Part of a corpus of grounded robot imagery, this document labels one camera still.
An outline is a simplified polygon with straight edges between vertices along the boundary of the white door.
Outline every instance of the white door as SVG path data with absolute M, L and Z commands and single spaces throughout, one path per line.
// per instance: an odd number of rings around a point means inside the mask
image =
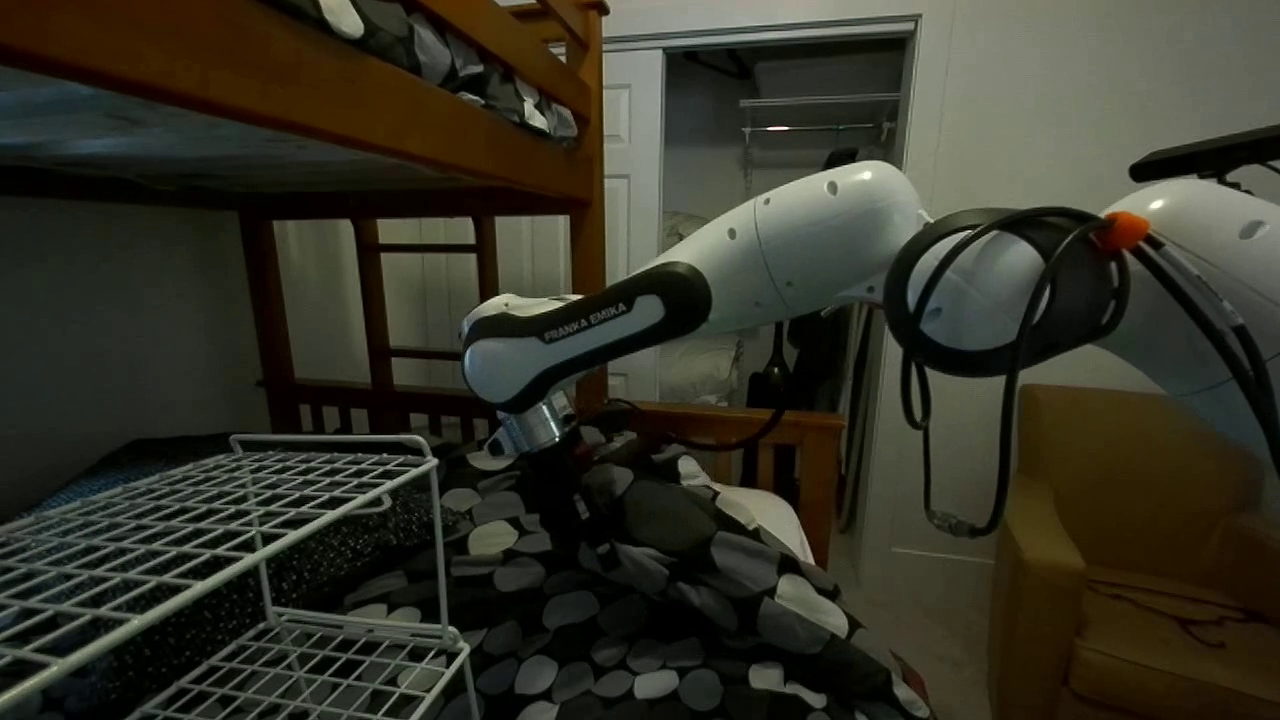
M 605 267 L 632 277 L 662 251 L 663 52 L 605 52 Z M 609 396 L 655 401 L 655 352 L 609 362 Z

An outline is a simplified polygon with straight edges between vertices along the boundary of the wooden bed frame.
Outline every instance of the wooden bed frame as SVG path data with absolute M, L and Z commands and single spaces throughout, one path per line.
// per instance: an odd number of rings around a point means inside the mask
M 274 427 L 430 427 L 459 436 L 490 427 L 490 409 L 459 391 L 399 386 L 394 361 L 452 361 L 458 349 L 397 349 L 389 339 L 384 251 L 473 251 L 482 297 L 498 284 L 498 215 L 568 215 L 572 286 L 605 286 L 605 0 L 537 0 L 498 6 L 485 0 L 416 0 L 420 11 L 467 34 L 485 55 L 517 69 L 532 87 L 572 109 L 577 143 L 545 143 L 413 71 L 379 65 L 340 39 L 295 25 L 263 0 L 0 0 L 0 65 L 75 93 L 142 94 L 145 103 L 233 121 L 256 147 L 311 140 L 335 153 L 334 166 L 361 179 L 261 189 L 223 164 L 187 183 L 172 166 L 142 166 L 130 153 L 75 172 L 70 156 L 0 156 L 0 190 L 196 205 L 240 210 L 245 267 Z M 379 215 L 463 215 L 473 244 L 379 244 Z M 348 219 L 356 232 L 367 384 L 300 378 L 293 362 L 276 219 Z M 579 384 L 579 404 L 605 401 L 605 371 Z M 648 427 L 732 438 L 765 410 L 646 409 Z M 800 518 L 817 557 L 827 557 L 835 510 L 840 420 L 787 410 L 765 448 L 800 455 Z

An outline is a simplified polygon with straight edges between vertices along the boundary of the wire shelf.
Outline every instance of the wire shelf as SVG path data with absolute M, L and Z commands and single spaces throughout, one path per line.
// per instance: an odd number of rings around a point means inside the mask
M 3 523 L 0 717 L 430 473 L 420 436 L 235 436 L 223 455 Z
M 452 626 L 287 608 L 147 700 L 138 720 L 416 720 L 463 663 L 467 643 Z
M 746 94 L 746 133 L 783 128 L 876 128 L 891 121 L 899 93 L 862 93 L 862 94 Z

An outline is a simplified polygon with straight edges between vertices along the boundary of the bed rail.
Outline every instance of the bed rail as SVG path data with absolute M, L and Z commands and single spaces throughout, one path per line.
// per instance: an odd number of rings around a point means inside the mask
M 577 65 L 559 65 L 545 34 L 525 27 L 517 11 L 485 0 L 416 2 L 445 17 L 452 27 L 459 25 L 482 52 L 509 58 L 517 74 L 572 109 L 585 128 L 597 124 L 591 74 L 600 34 L 585 45 Z M 600 33 L 597 2 L 557 6 L 577 17 L 572 27 Z M 597 197 L 591 172 L 585 172 L 579 159 L 591 156 L 585 147 L 597 147 L 590 133 L 572 147 L 545 143 L 498 111 L 365 55 L 263 0 L 0 0 L 0 17 L 0 65 L 253 128 L 328 140 L 356 156 L 371 153 L 375 159 L 389 159 L 375 166 L 394 172 L 397 189 L 490 183 L 577 205 Z M 122 190 L 94 179 L 98 177 L 88 177 L 82 190 L 130 197 L 125 189 L 134 189 L 116 177 Z
M 491 409 L 467 391 L 432 386 L 361 386 L 295 378 L 276 384 L 274 396 L 287 404 L 293 433 L 430 433 L 438 438 L 478 445 L 491 433 Z M 728 445 L 754 436 L 767 420 L 765 409 L 683 409 L 683 404 L 640 404 L 635 433 L 668 438 Z M 774 453 L 795 453 L 795 515 L 817 558 L 827 558 L 835 518 L 835 475 L 840 475 L 844 420 L 833 410 L 787 410 L 754 453 L 760 453 L 758 479 L 774 486 Z M 695 453 L 709 475 L 740 484 L 740 453 Z

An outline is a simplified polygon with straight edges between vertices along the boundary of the bedding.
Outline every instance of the bedding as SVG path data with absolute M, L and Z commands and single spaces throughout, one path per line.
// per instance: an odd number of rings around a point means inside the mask
M 354 46 L 379 55 L 420 80 L 491 109 L 517 128 L 550 140 L 577 140 L 577 121 L 564 103 L 545 100 L 512 69 L 482 55 L 463 34 L 438 27 L 399 0 L 270 0 L 274 6 L 326 27 Z
M 210 445 L 145 445 L 100 466 L 179 463 L 187 453 Z M 891 652 L 862 643 L 840 589 L 805 558 L 805 536 L 760 523 L 760 504 L 709 484 L 681 445 L 629 433 L 625 410 L 512 466 L 473 466 L 467 448 L 445 445 L 438 455 L 452 622 L 478 646 L 485 717 L 930 717 Z M 564 528 L 552 486 L 568 486 L 577 523 Z M 430 507 L 423 484 L 399 486 L 394 510 L 340 518 L 286 553 L 274 558 L 276 599 L 432 619 Z M 125 717 L 256 619 L 256 578 L 245 577 L 50 692 L 46 711 Z M 459 687 L 439 717 L 467 717 Z

